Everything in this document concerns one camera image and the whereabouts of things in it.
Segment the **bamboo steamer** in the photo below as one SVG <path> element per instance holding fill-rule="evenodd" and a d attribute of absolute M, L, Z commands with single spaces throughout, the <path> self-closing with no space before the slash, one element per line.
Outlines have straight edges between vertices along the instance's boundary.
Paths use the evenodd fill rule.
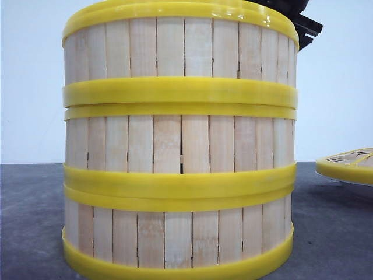
<path fill-rule="evenodd" d="M 238 192 L 265 193 L 268 172 L 282 169 L 294 182 L 295 106 L 282 104 L 285 95 L 277 98 L 283 110 L 263 101 L 295 91 L 289 20 L 239 0 L 110 0 L 75 14 L 63 44 L 63 237 L 75 270 L 90 279 L 256 279 L 285 262 L 291 190 L 255 199 L 229 199 L 228 190 L 247 174 L 263 179 Z M 149 203 L 119 195 L 154 178 L 161 183 L 146 188 Z M 227 198 L 193 197 L 184 180 L 219 181 L 206 183 L 205 196 Z M 118 197 L 101 196 L 110 191 Z M 150 193 L 193 199 L 155 206 Z"/>
<path fill-rule="evenodd" d="M 373 148 L 351 150 L 316 161 L 317 172 L 347 183 L 373 186 Z"/>

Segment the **yellow ring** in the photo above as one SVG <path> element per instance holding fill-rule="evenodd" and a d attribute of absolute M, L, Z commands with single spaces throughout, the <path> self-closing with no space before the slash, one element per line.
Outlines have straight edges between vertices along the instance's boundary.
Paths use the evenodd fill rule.
<path fill-rule="evenodd" d="M 68 108 L 65 121 L 72 118 L 135 115 L 203 115 L 288 118 L 295 120 L 294 109 L 278 106 L 227 103 L 120 103 Z"/>
<path fill-rule="evenodd" d="M 357 151 L 360 150 L 352 150 L 350 152 L 341 153 L 338 155 L 344 155 Z M 340 164 L 328 161 L 328 158 L 332 158 L 334 156 L 328 156 L 326 158 L 317 160 L 316 171 L 321 175 L 341 181 L 373 185 L 373 167 L 359 166 L 354 164 Z"/>
<path fill-rule="evenodd" d="M 297 107 L 297 89 L 261 80 L 142 77 L 90 80 L 64 87 L 64 106 L 114 103 L 238 103 Z"/>
<path fill-rule="evenodd" d="M 145 212 L 239 208 L 278 200 L 294 189 L 296 165 L 268 170 L 124 173 L 64 166 L 65 195 L 81 204 Z"/>
<path fill-rule="evenodd" d="M 285 34 L 299 48 L 298 34 L 288 18 L 273 9 L 242 0 L 104 1 L 77 12 L 68 20 L 63 32 L 62 44 L 74 32 L 100 23 L 170 16 L 213 18 L 250 23 Z"/>
<path fill-rule="evenodd" d="M 67 263 L 91 280 L 254 280 L 278 269 L 289 258 L 293 249 L 294 226 L 289 237 L 276 248 L 247 260 L 231 264 L 187 269 L 137 268 L 112 264 L 82 254 L 71 245 L 62 230 Z"/>

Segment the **steamer basket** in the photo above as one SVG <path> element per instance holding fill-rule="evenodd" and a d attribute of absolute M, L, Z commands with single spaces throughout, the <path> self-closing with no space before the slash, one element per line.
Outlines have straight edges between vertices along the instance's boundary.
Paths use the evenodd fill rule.
<path fill-rule="evenodd" d="M 373 148 L 352 150 L 319 159 L 316 162 L 316 171 L 323 176 L 348 183 L 351 190 L 351 185 L 373 187 Z M 363 189 L 370 193 L 371 188 Z"/>
<path fill-rule="evenodd" d="M 247 1 L 108 0 L 64 30 L 65 258 L 257 279 L 292 248 L 298 36 Z"/>

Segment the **black object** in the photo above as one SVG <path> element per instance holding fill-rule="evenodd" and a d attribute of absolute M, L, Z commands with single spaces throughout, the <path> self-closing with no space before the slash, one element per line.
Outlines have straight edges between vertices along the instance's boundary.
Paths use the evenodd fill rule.
<path fill-rule="evenodd" d="M 274 9 L 289 18 L 295 25 L 299 35 L 299 49 L 303 49 L 322 30 L 322 24 L 301 15 L 308 4 L 308 0 L 250 0 L 268 8 Z"/>

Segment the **stacked bamboo steamer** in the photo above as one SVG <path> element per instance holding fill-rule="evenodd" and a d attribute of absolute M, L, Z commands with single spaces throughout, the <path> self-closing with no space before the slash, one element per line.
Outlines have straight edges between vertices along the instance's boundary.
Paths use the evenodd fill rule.
<path fill-rule="evenodd" d="M 109 0 L 72 16 L 63 237 L 75 270 L 256 279 L 285 262 L 297 40 L 283 15 L 241 0 Z"/>

